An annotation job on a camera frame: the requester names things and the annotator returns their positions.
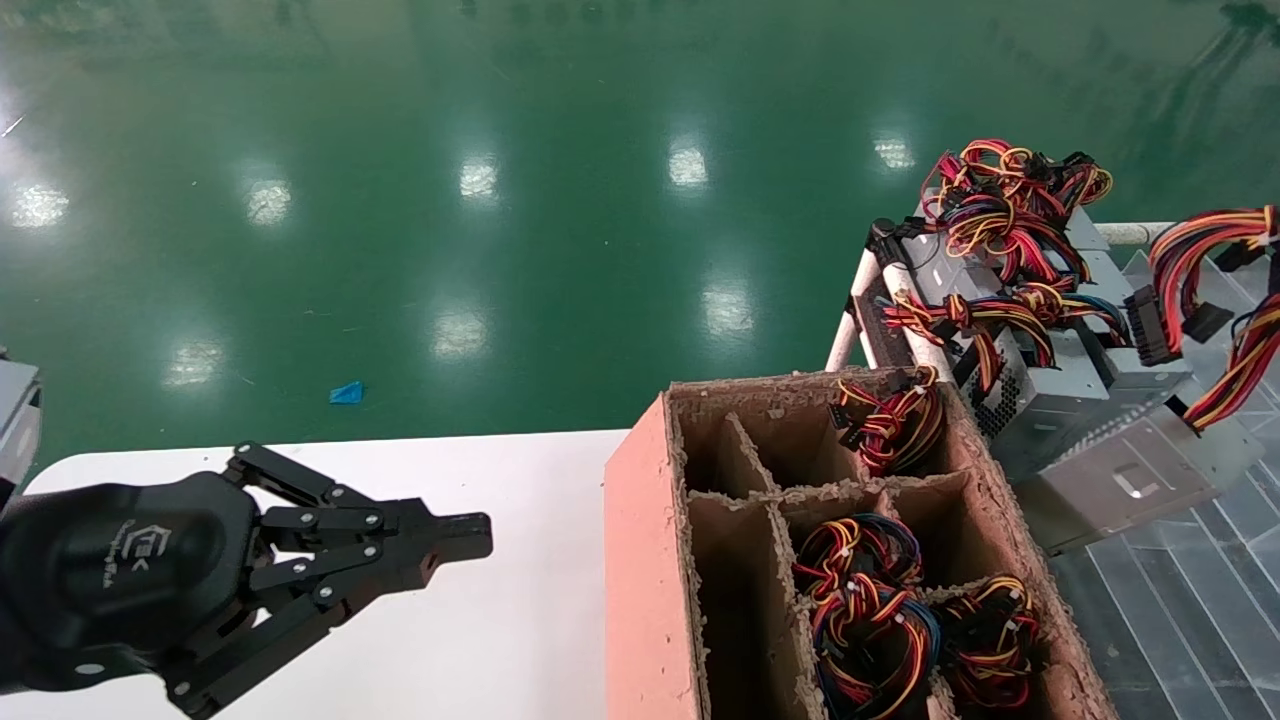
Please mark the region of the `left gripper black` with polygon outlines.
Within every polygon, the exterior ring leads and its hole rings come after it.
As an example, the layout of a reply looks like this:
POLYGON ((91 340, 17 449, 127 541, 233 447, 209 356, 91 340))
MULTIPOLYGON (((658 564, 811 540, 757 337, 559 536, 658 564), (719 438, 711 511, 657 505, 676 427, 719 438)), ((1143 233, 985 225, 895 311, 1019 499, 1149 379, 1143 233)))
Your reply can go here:
POLYGON ((211 471, 15 498, 3 512, 3 691, 64 692, 168 665, 169 700, 210 719, 385 594, 489 544, 360 544, 252 570, 256 501, 211 471), (227 637, 210 650, 219 635, 227 637))

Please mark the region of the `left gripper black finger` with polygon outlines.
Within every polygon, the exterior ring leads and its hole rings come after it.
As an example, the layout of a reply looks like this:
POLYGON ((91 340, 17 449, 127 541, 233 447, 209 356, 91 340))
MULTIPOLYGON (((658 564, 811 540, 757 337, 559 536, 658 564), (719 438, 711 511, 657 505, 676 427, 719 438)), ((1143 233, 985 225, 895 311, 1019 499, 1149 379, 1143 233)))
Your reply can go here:
POLYGON ((268 542, 282 551, 317 553, 342 546, 406 538, 424 553, 490 553, 485 512, 436 515, 421 498, 374 500, 261 445, 233 451, 225 478, 285 501, 261 514, 268 542))

